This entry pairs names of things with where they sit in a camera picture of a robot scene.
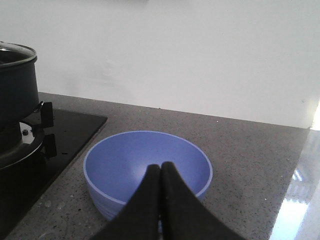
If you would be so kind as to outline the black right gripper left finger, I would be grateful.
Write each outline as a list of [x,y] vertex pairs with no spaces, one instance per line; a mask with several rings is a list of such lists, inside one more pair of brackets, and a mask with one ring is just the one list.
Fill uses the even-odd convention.
[[145,175],[120,213],[92,240],[156,240],[159,227],[161,169],[147,166]]

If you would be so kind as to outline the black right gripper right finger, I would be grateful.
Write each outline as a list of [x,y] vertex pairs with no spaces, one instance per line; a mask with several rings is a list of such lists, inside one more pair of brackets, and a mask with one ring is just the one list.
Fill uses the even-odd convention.
[[165,240],[244,239],[202,205],[168,161],[161,165],[161,223]]

